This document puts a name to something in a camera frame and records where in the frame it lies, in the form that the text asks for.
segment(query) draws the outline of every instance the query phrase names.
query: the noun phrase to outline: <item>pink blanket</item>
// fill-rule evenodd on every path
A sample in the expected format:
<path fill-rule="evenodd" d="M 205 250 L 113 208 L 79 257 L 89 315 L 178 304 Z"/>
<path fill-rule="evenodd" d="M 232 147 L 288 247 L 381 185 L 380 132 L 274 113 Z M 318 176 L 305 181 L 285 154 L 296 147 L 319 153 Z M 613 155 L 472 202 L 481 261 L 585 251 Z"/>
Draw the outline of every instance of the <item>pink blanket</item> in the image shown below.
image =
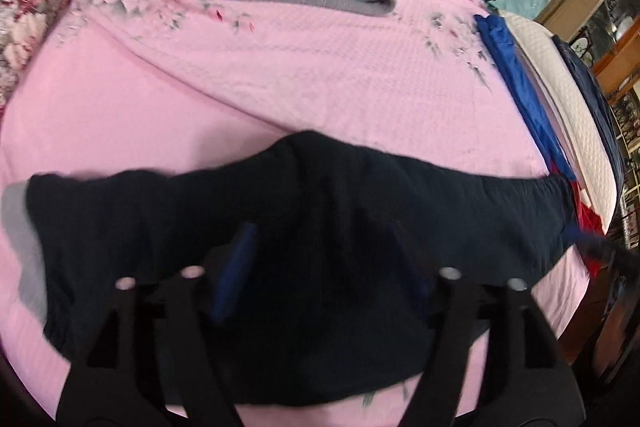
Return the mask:
<path fill-rule="evenodd" d="M 74 0 L 8 106 L 0 185 L 34 172 L 170 172 L 224 164 L 305 128 L 468 172 L 540 176 L 544 162 L 472 16 L 477 0 L 399 0 L 383 19 L 232 0 Z M 0 336 L 55 414 L 68 362 L 18 299 L 0 232 Z M 575 252 L 534 294 L 554 329 L 586 289 Z M 486 338 L 459 412 L 475 407 Z M 248 426 L 396 425 L 416 378 L 322 407 L 239 407 Z"/>

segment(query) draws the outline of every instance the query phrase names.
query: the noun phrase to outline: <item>black towel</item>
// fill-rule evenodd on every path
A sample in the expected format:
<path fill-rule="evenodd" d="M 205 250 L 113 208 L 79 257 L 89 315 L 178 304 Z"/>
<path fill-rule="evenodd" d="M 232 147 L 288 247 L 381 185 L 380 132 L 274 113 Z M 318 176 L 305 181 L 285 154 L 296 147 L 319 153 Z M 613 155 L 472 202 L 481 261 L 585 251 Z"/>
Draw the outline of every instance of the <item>black towel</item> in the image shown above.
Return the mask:
<path fill-rule="evenodd" d="M 120 277 L 152 282 L 257 225 L 257 258 L 210 347 L 236 403 L 310 405 L 420 373 L 432 332 L 389 256 L 400 226 L 418 254 L 478 283 L 533 286 L 569 246 L 560 175 L 476 176 L 314 132 L 218 169 L 31 178 L 46 270 L 45 334 L 73 357 Z"/>

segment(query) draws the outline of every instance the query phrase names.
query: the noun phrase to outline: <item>blue cloth strip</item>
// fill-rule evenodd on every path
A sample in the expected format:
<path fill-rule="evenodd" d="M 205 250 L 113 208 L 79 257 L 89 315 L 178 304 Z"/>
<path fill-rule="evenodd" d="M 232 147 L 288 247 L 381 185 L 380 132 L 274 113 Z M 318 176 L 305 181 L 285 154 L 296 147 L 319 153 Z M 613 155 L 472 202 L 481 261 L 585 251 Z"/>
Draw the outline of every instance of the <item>blue cloth strip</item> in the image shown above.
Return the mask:
<path fill-rule="evenodd" d="M 238 236 L 213 290 L 210 317 L 215 324 L 222 324 L 234 313 L 244 283 L 255 262 L 258 229 L 253 223 L 243 223 Z"/>
<path fill-rule="evenodd" d="M 570 181 L 575 182 L 575 174 L 564 157 L 558 136 L 540 103 L 536 89 L 515 54 L 513 36 L 506 22 L 497 15 L 475 17 L 482 42 L 507 84 L 522 119 L 545 160 L 546 168 L 549 172 L 557 169 Z"/>

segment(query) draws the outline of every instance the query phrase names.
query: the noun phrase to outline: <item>navy blue cloth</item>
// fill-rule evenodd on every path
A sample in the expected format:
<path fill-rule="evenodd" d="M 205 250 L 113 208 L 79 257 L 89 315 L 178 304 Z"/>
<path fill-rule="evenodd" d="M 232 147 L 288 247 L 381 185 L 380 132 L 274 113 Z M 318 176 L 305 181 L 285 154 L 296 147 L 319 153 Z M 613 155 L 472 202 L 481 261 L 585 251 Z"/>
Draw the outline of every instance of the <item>navy blue cloth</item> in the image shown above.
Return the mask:
<path fill-rule="evenodd" d="M 622 159 L 618 144 L 616 143 L 616 133 L 611 120 L 613 116 L 609 104 L 607 100 L 605 100 L 593 73 L 591 73 L 587 65 L 580 60 L 580 57 L 575 54 L 569 44 L 557 35 L 554 35 L 553 41 L 567 69 L 574 78 L 578 89 L 580 89 L 582 97 L 587 107 L 589 107 L 593 121 L 596 123 L 598 134 L 600 134 L 600 139 L 611 163 L 613 177 L 616 179 L 616 191 L 618 197 L 620 197 L 620 194 L 622 194 L 622 185 L 625 181 L 625 163 Z"/>
<path fill-rule="evenodd" d="M 556 131 L 540 103 L 536 89 L 515 53 L 513 36 L 506 22 L 497 15 L 489 15 L 486 18 L 476 15 L 476 23 L 482 42 L 489 50 L 507 84 L 522 119 L 527 124 L 545 160 L 546 168 L 549 172 L 558 170 L 572 182 L 576 181 L 575 174 L 562 152 Z"/>
<path fill-rule="evenodd" d="M 229 245 L 205 333 L 236 403 L 312 405 L 420 373 L 434 332 L 416 314 L 433 284 L 399 262 L 479 283 L 533 286 L 570 243 L 565 176 L 494 178 L 314 132 L 217 169 L 36 175 L 26 206 L 46 272 L 45 336 L 67 358 L 120 277 L 157 282 Z"/>

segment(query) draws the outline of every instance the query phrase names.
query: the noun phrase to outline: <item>white quilted fabric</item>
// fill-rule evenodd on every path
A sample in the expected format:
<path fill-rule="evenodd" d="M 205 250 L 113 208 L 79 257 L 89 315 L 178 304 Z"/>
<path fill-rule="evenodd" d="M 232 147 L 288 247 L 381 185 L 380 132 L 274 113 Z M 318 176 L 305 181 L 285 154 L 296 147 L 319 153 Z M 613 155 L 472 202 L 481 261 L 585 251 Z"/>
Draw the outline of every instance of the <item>white quilted fabric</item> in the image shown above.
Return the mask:
<path fill-rule="evenodd" d="M 500 15 L 560 113 L 593 210 L 602 218 L 606 231 L 616 206 L 616 181 L 589 107 L 553 44 L 552 33 L 519 15 Z"/>
<path fill-rule="evenodd" d="M 556 105 L 556 102 L 549 94 L 549 91 L 546 89 L 545 83 L 540 78 L 538 72 L 531 65 L 527 55 L 525 55 L 524 51 L 517 44 L 515 46 L 515 51 L 516 57 L 518 57 L 518 60 L 522 63 L 524 72 L 527 74 L 529 80 L 531 80 L 533 84 L 533 87 L 536 89 L 538 99 L 540 100 L 542 107 L 545 109 L 546 115 L 549 117 L 551 126 L 554 128 L 554 131 L 556 131 L 556 136 L 558 136 L 564 157 L 574 170 L 574 174 L 578 178 L 578 184 L 580 187 L 584 187 L 584 175 L 582 174 L 580 166 L 578 165 L 578 160 L 576 159 L 577 154 L 574 150 L 574 144 L 569 139 L 566 126 L 562 122 L 562 114 Z"/>

